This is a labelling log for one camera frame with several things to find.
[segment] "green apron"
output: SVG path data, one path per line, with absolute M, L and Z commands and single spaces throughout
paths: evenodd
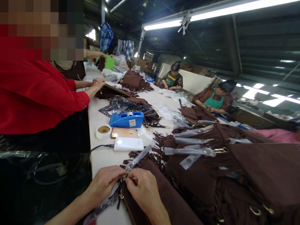
M 175 80 L 178 78 L 178 76 L 180 76 L 180 74 L 178 74 L 177 76 L 173 76 L 171 72 L 169 72 L 168 76 L 166 77 L 165 81 L 168 85 L 168 88 L 173 87 Z
M 206 108 L 216 108 L 216 109 L 220 109 L 223 105 L 223 100 L 224 100 L 224 96 L 222 97 L 222 99 L 220 101 L 218 100 L 214 100 L 213 97 L 215 95 L 215 92 L 213 93 L 213 95 L 204 102 L 204 105 L 206 105 Z

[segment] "packing tape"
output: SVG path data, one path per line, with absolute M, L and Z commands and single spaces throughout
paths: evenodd
M 112 128 L 108 124 L 102 124 L 96 129 L 96 137 L 99 139 L 106 139 L 110 137 Z

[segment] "smartphone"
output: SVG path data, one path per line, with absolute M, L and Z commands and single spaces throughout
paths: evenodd
M 138 130 L 130 128 L 113 127 L 111 138 L 138 138 Z

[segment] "white panel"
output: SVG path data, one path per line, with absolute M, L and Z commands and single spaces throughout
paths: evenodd
M 162 67 L 159 71 L 159 78 L 163 78 L 167 72 L 170 71 L 171 66 L 168 64 L 163 63 Z M 185 70 L 179 70 L 179 73 L 182 75 L 183 78 L 183 89 L 187 90 L 188 92 L 196 95 L 199 92 L 203 91 L 204 88 L 209 84 L 212 80 L 210 77 L 205 77 L 196 73 L 188 72 Z

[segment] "metal ceiling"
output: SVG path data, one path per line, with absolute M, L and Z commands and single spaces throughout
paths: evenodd
M 109 0 L 106 3 L 106 21 L 118 37 L 131 38 L 137 46 L 142 23 L 218 1 L 127 0 L 109 13 L 119 2 Z M 101 23 L 101 1 L 84 0 L 84 12 L 86 19 Z M 194 21 L 184 36 L 182 31 L 177 32 L 179 27 L 147 31 L 143 46 L 154 52 L 186 56 L 193 65 L 202 65 L 233 78 L 258 83 L 269 81 L 270 84 L 284 80 L 285 88 L 298 91 L 300 2 L 238 13 L 234 18 L 235 21 L 228 15 Z

